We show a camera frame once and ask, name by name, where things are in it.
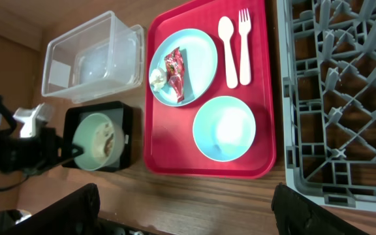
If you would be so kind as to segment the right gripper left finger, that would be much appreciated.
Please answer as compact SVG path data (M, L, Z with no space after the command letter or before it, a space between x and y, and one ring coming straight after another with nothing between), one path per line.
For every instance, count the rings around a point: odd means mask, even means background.
M4 231L2 235L100 234L100 206L98 187L89 183Z

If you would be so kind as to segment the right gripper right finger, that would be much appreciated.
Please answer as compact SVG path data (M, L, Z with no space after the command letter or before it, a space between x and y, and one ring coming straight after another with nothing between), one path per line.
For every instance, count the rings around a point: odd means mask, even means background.
M282 183L271 209L279 235L368 235Z

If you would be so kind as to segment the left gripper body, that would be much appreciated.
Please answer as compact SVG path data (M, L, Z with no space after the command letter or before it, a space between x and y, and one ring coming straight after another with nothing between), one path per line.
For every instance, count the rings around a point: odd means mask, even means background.
M2 137L0 171L42 173L63 161L59 156L62 147L63 139L56 135L53 128L44 127L37 136L31 138Z

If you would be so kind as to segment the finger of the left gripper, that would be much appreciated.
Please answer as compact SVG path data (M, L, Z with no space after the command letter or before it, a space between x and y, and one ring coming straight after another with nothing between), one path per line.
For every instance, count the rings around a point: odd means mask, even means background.
M61 166L77 166L74 159L84 154L82 146L76 144L64 144L61 148L60 163Z

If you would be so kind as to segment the green bowl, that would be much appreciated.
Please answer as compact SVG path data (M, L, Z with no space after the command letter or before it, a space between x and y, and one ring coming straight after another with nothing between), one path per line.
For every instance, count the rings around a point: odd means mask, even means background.
M97 161L92 152L93 139L97 127L103 123L109 123L114 128L114 146L106 161ZM75 163L82 170L95 171L104 166L110 166L118 160L123 153L125 145L125 134L123 129L106 114L94 113L88 115L78 126L73 137L73 144L82 146L84 154L74 159Z

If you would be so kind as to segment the rice and food scraps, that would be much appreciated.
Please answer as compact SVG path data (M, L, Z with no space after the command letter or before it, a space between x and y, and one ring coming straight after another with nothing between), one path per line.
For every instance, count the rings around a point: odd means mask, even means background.
M93 139L92 152L94 158L104 162L109 157L114 146L114 128L109 123L103 123L97 127Z

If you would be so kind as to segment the white tissue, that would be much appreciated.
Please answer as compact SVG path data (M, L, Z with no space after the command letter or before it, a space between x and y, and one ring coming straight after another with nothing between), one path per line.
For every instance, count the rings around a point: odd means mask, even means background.
M154 92L159 92L166 83L166 72L162 68L153 69L149 77L149 84L152 90Z

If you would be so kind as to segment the red snack wrapper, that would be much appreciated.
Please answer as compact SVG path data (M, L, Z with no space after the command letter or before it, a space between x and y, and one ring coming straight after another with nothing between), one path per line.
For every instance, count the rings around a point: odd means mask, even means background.
M164 58L168 85L176 93L176 102L184 100L185 66L180 48L172 50Z

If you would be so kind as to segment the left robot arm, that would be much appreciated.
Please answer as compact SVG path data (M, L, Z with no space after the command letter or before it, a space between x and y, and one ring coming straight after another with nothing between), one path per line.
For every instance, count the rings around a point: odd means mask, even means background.
M52 114L46 103L12 113L0 96L0 173L21 172L27 181L84 153L46 126Z

